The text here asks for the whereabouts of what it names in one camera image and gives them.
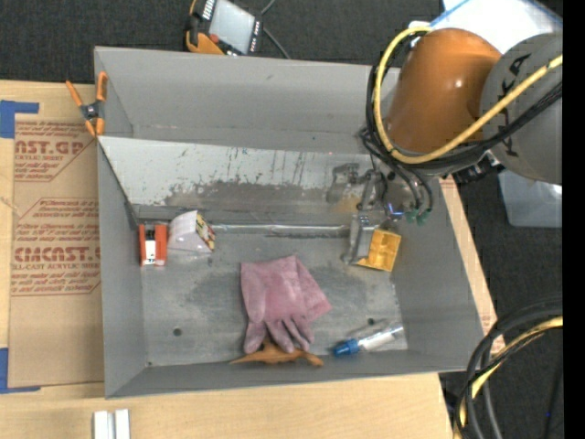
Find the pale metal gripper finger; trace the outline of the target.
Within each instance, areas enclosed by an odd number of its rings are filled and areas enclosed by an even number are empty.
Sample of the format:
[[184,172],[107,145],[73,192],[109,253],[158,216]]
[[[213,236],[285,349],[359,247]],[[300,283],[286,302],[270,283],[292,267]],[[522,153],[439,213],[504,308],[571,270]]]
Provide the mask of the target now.
[[362,236],[362,221],[360,217],[353,217],[349,227],[348,245],[342,256],[345,264],[354,264],[360,259],[360,242]]
[[364,215],[359,217],[359,258],[364,259],[369,255],[371,241],[377,225]]

